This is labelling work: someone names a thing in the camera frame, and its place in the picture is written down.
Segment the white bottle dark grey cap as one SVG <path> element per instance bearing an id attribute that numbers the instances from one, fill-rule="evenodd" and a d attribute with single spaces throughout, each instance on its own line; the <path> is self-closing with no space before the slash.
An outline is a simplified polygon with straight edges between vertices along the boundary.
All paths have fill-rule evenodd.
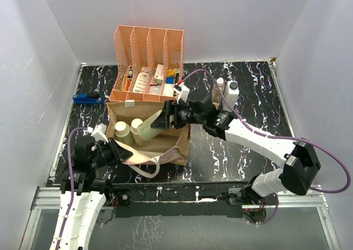
<path id="1" fill-rule="evenodd" d="M 237 81 L 228 81 L 224 89 L 224 101 L 222 108 L 225 111 L 232 112 L 239 96 L 239 86 Z"/>

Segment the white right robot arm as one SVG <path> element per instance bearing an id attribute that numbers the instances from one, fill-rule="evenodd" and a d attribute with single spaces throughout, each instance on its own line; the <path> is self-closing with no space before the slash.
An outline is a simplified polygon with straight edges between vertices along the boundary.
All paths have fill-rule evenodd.
<path id="1" fill-rule="evenodd" d="M 235 198 L 242 201 L 258 204 L 266 196 L 286 190 L 306 195 L 321 168 L 310 144 L 274 139 L 267 132 L 260 136 L 254 133 L 253 128 L 247 129 L 234 113 L 216 109 L 209 95 L 201 100 L 188 96 L 185 102 L 165 101 L 158 116 L 152 119 L 151 127 L 180 129 L 186 124 L 201 124 L 211 136 L 240 144 L 277 164 L 277 170 L 253 177 L 245 188 L 236 193 Z"/>

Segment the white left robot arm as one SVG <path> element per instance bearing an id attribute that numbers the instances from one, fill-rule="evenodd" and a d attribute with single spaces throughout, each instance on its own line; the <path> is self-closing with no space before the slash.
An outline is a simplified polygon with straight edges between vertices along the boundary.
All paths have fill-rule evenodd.
<path id="1" fill-rule="evenodd" d="M 115 214 L 119 206 L 131 204 L 128 189 L 114 189 L 110 180 L 96 177 L 96 170 L 120 165 L 132 156 L 127 146 L 112 138 L 97 141 L 85 136 L 77 140 L 60 186 L 60 210 L 51 249 L 88 249 L 103 206 L 111 204 Z"/>

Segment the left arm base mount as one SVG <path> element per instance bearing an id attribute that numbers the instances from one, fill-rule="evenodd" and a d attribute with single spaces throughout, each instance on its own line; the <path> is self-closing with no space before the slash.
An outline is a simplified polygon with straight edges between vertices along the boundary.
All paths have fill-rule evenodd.
<path id="1" fill-rule="evenodd" d="M 131 204 L 131 190 L 123 188 L 110 189 L 105 193 L 106 202 L 104 206 L 129 206 Z"/>

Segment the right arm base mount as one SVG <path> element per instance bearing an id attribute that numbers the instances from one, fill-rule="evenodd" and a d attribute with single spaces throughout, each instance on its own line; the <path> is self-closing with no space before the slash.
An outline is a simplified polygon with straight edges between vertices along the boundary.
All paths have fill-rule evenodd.
<path id="1" fill-rule="evenodd" d="M 227 201 L 232 206 L 243 206 L 254 211 L 264 210 L 267 206 L 275 206 L 277 198 L 273 194 L 262 197 L 251 188 L 229 188 Z"/>

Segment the clear bottle amber liquid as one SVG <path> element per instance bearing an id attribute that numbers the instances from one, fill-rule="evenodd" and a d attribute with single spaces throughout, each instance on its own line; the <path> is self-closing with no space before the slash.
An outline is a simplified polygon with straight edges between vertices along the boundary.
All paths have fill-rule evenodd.
<path id="1" fill-rule="evenodd" d="M 216 107 L 216 109 L 219 108 L 221 104 L 224 87 L 225 87 L 224 79 L 222 77 L 216 79 L 212 89 L 212 103 Z"/>

